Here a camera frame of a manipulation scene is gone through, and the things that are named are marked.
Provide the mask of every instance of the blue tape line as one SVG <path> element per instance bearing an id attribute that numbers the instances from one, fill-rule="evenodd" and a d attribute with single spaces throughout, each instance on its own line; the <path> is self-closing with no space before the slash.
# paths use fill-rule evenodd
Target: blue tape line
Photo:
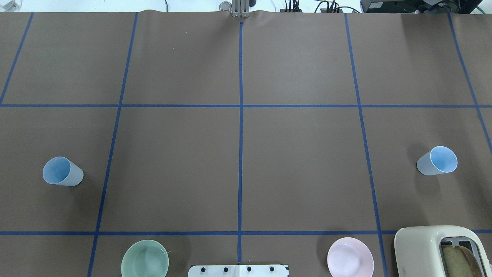
<path id="1" fill-rule="evenodd" d="M 15 54 L 14 61 L 12 62 L 12 67 L 10 68 L 10 71 L 8 73 L 7 80 L 5 81 L 5 85 L 3 86 L 3 91 L 0 96 L 0 104 L 3 102 L 3 98 L 5 97 L 5 93 L 7 92 L 8 84 L 10 83 L 10 78 L 12 77 L 12 73 L 14 72 L 15 65 L 17 64 L 17 59 L 19 58 L 19 54 L 21 54 L 21 49 L 22 46 L 24 45 L 24 40 L 26 40 L 26 36 L 28 35 L 29 27 L 31 26 L 32 22 L 32 17 L 34 16 L 34 13 L 32 12 L 28 24 L 26 26 L 26 29 L 24 30 L 24 34 L 22 35 L 21 43 L 19 44 L 19 48 L 17 48 L 17 53 Z"/>
<path id="2" fill-rule="evenodd" d="M 398 105 L 398 104 L 362 104 L 363 108 L 474 108 L 475 105 Z"/>
<path id="3" fill-rule="evenodd" d="M 164 107 L 164 108 L 239 108 L 236 104 L 123 104 L 122 107 Z"/>
<path id="4" fill-rule="evenodd" d="M 121 107 L 162 108 L 476 108 L 476 105 L 422 105 L 422 104 L 122 104 Z M 120 107 L 119 104 L 0 104 L 0 107 Z M 479 105 L 492 108 L 492 105 Z"/>
<path id="5" fill-rule="evenodd" d="M 239 162 L 238 162 L 238 263 L 242 259 L 243 231 L 243 22 L 239 23 Z"/>
<path id="6" fill-rule="evenodd" d="M 468 83 L 468 87 L 470 89 L 471 97 L 473 98 L 473 102 L 475 103 L 477 114 L 480 119 L 480 124 L 482 124 L 482 129 L 484 130 L 485 139 L 487 140 L 487 144 L 489 145 L 489 150 L 492 153 L 492 143 L 489 137 L 489 132 L 487 132 L 487 128 L 485 127 L 485 122 L 482 117 L 480 107 L 478 105 L 477 97 L 475 96 L 475 92 L 473 91 L 473 86 L 471 85 L 470 76 L 468 75 L 468 71 L 466 70 L 466 66 L 464 65 L 463 56 L 461 55 L 460 46 L 458 45 L 458 39 L 456 38 L 455 27 L 453 25 L 453 20 L 451 19 L 450 13 L 448 13 L 448 21 L 449 21 L 449 27 L 451 28 L 451 33 L 453 34 L 453 40 L 455 41 L 456 52 L 458 53 L 461 67 L 463 68 L 464 76 L 466 77 L 466 82 Z"/>
<path id="7" fill-rule="evenodd" d="M 236 231 L 99 232 L 100 236 L 236 236 Z"/>
<path id="8" fill-rule="evenodd" d="M 118 104 L 0 104 L 1 107 L 96 107 L 96 108 L 117 108 Z"/>
<path id="9" fill-rule="evenodd" d="M 377 235 L 378 231 L 243 231 L 245 236 Z"/>
<path id="10" fill-rule="evenodd" d="M 472 230 L 476 234 L 492 234 L 492 229 Z M 329 236 L 329 235 L 378 235 L 377 230 L 362 231 L 242 231 L 243 236 Z M 397 230 L 381 231 L 382 235 L 394 235 Z M 0 236 L 237 236 L 237 231 L 0 231 Z"/>
<path id="11" fill-rule="evenodd" d="M 357 108 L 353 104 L 245 104 L 245 108 Z"/>
<path id="12" fill-rule="evenodd" d="M 94 236 L 95 232 L 78 231 L 0 231 L 0 236 Z"/>
<path id="13" fill-rule="evenodd" d="M 476 234 L 492 234 L 492 230 L 487 230 L 487 229 L 472 230 L 472 232 Z"/>
<path id="14" fill-rule="evenodd" d="M 91 277 L 91 275 L 92 275 L 92 268 L 94 266 L 95 250 L 97 248 L 97 239 L 98 239 L 98 235 L 95 234 L 94 240 L 92 241 L 91 259 L 89 260 L 89 268 L 87 269 L 87 277 Z"/>
<path id="15" fill-rule="evenodd" d="M 118 133 L 118 125 L 120 123 L 120 115 L 121 115 L 122 104 L 123 104 L 124 89 L 125 89 L 125 86 L 126 86 L 126 77 L 128 75 L 128 68 L 130 66 L 131 50 L 133 48 L 133 39 L 135 38 L 135 30 L 136 30 L 136 27 L 137 27 L 137 19 L 138 19 L 138 12 L 135 13 L 135 18 L 133 20 L 133 29 L 131 31 L 130 46 L 128 47 L 128 56 L 126 58 L 126 66 L 125 66 L 125 69 L 124 69 L 122 89 L 121 89 L 121 92 L 120 92 L 120 102 L 119 102 L 119 106 L 118 106 L 118 111 L 116 113 L 116 120 L 115 120 L 114 129 L 113 129 L 113 138 L 111 140 L 111 147 L 109 149 L 108 165 L 107 165 L 107 168 L 106 168 L 106 176 L 104 178 L 104 185 L 103 185 L 103 188 L 102 188 L 101 203 L 99 204 L 99 213 L 97 215 L 97 223 L 96 223 L 96 228 L 95 228 L 96 234 L 94 235 L 94 242 L 92 244 L 91 259 L 89 261 L 89 269 L 87 271 L 87 277 L 91 277 L 91 275 L 92 275 L 92 266 L 94 264 L 95 250 L 97 248 L 97 236 L 98 236 L 98 233 L 99 233 L 99 228 L 101 226 L 102 211 L 103 211 L 103 208 L 104 208 L 104 200 L 106 198 L 106 189 L 108 187 L 109 173 L 110 173 L 110 170 L 111 170 L 111 162 L 113 161 L 113 152 L 114 152 L 114 149 L 115 149 L 116 135 Z"/>
<path id="16" fill-rule="evenodd" d="M 384 244 L 383 244 L 383 236 L 381 235 L 381 223 L 379 220 L 379 210 L 377 207 L 377 199 L 376 199 L 376 189 L 374 187 L 374 179 L 372 176 L 372 167 L 370 164 L 370 156 L 369 156 L 369 146 L 367 142 L 367 136 L 366 136 L 366 126 L 364 124 L 364 115 L 362 114 L 362 106 L 361 106 L 361 97 L 359 94 L 359 84 L 357 82 L 357 74 L 355 71 L 355 62 L 354 62 L 354 54 L 352 50 L 352 40 L 350 39 L 350 28 L 348 25 L 348 18 L 347 14 L 343 14 L 345 17 L 345 28 L 347 30 L 347 40 L 348 40 L 348 50 L 350 53 L 350 62 L 352 64 L 352 75 L 354 78 L 354 86 L 355 86 L 355 94 L 357 96 L 357 105 L 359 106 L 359 118 L 361 121 L 361 128 L 362 128 L 362 138 L 364 140 L 364 150 L 366 151 L 366 162 L 368 165 L 368 171 L 369 171 L 369 180 L 370 180 L 370 186 L 371 186 L 371 191 L 372 191 L 372 204 L 374 207 L 374 215 L 376 217 L 376 226 L 377 226 L 377 231 L 378 231 L 378 238 L 379 238 L 379 249 L 381 251 L 381 260 L 383 263 L 383 272 L 384 276 L 388 277 L 388 269 L 386 266 L 386 255 L 384 253 Z"/>

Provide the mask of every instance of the cord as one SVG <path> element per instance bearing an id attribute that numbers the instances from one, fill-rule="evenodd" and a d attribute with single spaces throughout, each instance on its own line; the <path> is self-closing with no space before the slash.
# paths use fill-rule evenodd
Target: cord
<path id="1" fill-rule="evenodd" d="M 318 8 L 319 6 L 322 4 L 322 3 L 326 3 L 326 9 L 327 10 L 334 10 L 334 9 L 337 9 L 338 7 L 340 7 L 340 5 L 335 2 L 335 1 L 326 1 L 326 0 L 323 0 L 323 1 L 320 1 L 320 3 L 318 4 L 318 6 L 316 7 L 316 9 L 314 10 L 314 12 L 317 12 L 318 11 Z"/>
<path id="2" fill-rule="evenodd" d="M 338 12 L 340 12 L 340 9 L 341 9 L 341 8 L 349 8 L 349 9 L 353 9 L 353 10 L 355 10 L 355 12 L 356 12 L 356 13 L 360 13 L 358 10 L 356 10 L 356 9 L 354 9 L 354 8 L 352 8 L 352 7 L 349 7 L 349 6 L 338 7 Z"/>
<path id="3" fill-rule="evenodd" d="M 477 6 L 477 10 L 479 10 L 479 11 L 480 11 L 481 13 L 483 13 L 483 14 L 486 14 L 486 13 L 485 13 L 485 11 L 484 11 L 484 10 L 482 10 L 482 8 L 481 8 L 481 7 L 478 7 L 478 6 Z"/>
<path id="4" fill-rule="evenodd" d="M 321 6 L 321 4 L 324 3 L 324 2 L 326 2 L 326 8 L 328 8 L 328 6 L 330 6 L 330 4 L 327 1 L 320 1 L 319 4 L 318 4 L 318 6 L 316 7 L 316 9 L 314 10 L 314 12 L 317 12 L 319 6 Z"/>
<path id="5" fill-rule="evenodd" d="M 324 2 L 326 3 L 326 9 L 327 9 L 327 12 L 328 12 L 329 10 L 330 10 L 330 11 L 332 11 L 332 12 L 340 12 L 340 5 L 339 5 L 337 2 L 335 2 L 335 1 L 326 1 L 326 0 L 321 0 L 321 1 L 320 1 L 320 3 L 318 4 L 318 6 L 316 7 L 316 9 L 314 10 L 314 12 L 317 12 L 317 11 L 318 11 L 319 6 L 320 6 L 322 3 L 324 3 Z"/>

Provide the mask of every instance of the white toaster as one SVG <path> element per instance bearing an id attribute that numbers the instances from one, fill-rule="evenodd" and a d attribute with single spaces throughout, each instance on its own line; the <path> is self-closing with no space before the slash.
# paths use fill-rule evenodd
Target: white toaster
<path id="1" fill-rule="evenodd" d="M 398 230 L 395 256 L 400 277 L 447 277 L 442 245 L 468 248 L 478 261 L 483 277 L 492 277 L 491 265 L 477 235 L 459 226 L 420 226 Z"/>

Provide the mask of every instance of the metal bracket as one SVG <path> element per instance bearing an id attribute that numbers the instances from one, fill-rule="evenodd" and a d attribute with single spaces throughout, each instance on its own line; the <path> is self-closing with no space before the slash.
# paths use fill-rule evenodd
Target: metal bracket
<path id="1" fill-rule="evenodd" d="M 289 277 L 287 265 L 192 266 L 188 277 Z"/>
<path id="2" fill-rule="evenodd" d="M 232 0 L 232 17 L 249 17 L 249 0 Z"/>

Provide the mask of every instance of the bread slice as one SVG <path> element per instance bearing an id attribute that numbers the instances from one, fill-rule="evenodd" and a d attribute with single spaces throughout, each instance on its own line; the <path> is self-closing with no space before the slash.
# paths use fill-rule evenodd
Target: bread slice
<path id="1" fill-rule="evenodd" d="M 464 246 L 442 245 L 448 277 L 483 277 L 478 261 Z"/>

